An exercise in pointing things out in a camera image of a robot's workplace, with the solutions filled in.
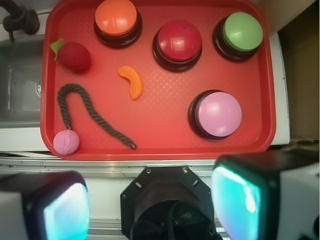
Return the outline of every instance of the strawberry toy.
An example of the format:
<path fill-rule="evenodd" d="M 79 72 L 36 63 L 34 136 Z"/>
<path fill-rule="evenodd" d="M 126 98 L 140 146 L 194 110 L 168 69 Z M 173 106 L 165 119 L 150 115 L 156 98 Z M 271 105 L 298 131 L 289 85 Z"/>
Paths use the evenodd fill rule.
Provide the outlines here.
<path fill-rule="evenodd" d="M 61 38 L 52 43 L 50 48 L 55 52 L 54 60 L 59 60 L 63 66 L 72 71 L 78 72 L 90 66 L 90 52 L 80 43 L 64 43 L 64 40 Z"/>

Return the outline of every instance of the faucet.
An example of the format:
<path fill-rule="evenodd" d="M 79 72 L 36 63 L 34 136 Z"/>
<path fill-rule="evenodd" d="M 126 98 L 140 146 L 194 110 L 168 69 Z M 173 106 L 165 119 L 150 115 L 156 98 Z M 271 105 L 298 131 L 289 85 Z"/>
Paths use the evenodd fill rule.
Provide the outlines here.
<path fill-rule="evenodd" d="M 3 28 L 9 32 L 11 42 L 14 42 L 13 31 L 23 30 L 27 35 L 34 35 L 40 28 L 36 11 L 19 7 L 13 0 L 0 0 L 3 7 L 10 15 L 3 19 Z"/>

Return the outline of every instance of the wall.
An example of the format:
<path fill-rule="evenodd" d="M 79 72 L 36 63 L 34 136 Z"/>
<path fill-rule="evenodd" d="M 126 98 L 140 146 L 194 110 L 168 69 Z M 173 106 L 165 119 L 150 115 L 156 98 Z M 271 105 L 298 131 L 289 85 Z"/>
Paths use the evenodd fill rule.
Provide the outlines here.
<path fill-rule="evenodd" d="M 279 31 L 291 140 L 319 139 L 319 1 Z"/>

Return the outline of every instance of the plastic tray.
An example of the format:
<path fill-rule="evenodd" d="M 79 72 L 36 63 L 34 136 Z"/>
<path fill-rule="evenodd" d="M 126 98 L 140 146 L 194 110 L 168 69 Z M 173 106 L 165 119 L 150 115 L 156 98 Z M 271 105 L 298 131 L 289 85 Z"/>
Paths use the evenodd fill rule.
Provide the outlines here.
<path fill-rule="evenodd" d="M 41 97 L 41 135 L 48 149 L 65 160 L 187 160 L 216 159 L 221 154 L 266 150 L 275 134 L 275 100 L 266 22 L 246 0 L 133 0 L 143 21 L 139 40 L 125 49 L 103 45 L 94 32 L 95 10 L 101 0 L 65 0 L 50 13 L 45 30 Z M 246 12 L 262 25 L 264 38 L 257 54 L 231 62 L 218 54 L 212 42 L 216 24 L 234 12 Z M 190 70 L 173 73 L 161 68 L 152 53 L 160 27 L 175 19 L 193 23 L 201 33 L 202 55 Z M 91 67 L 74 73 L 54 61 L 50 44 L 63 38 L 78 42 L 91 53 Z M 130 83 L 118 75 L 128 65 L 144 79 L 144 92 L 133 101 Z M 57 94 L 61 86 L 76 83 L 89 93 L 93 106 L 115 129 L 130 137 L 130 149 L 108 135 L 87 113 L 76 93 L 67 96 L 72 128 L 79 149 L 59 155 L 55 135 L 65 130 Z M 209 141 L 197 136 L 188 123 L 188 108 L 201 92 L 217 89 L 234 96 L 242 108 L 239 128 L 229 137 Z"/>

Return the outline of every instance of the sink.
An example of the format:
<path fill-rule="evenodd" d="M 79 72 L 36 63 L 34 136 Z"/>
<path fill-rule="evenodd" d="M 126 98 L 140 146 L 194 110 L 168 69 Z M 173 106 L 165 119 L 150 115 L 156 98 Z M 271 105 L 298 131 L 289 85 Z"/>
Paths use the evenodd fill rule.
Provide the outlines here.
<path fill-rule="evenodd" d="M 0 129 L 40 126 L 44 35 L 0 42 Z"/>

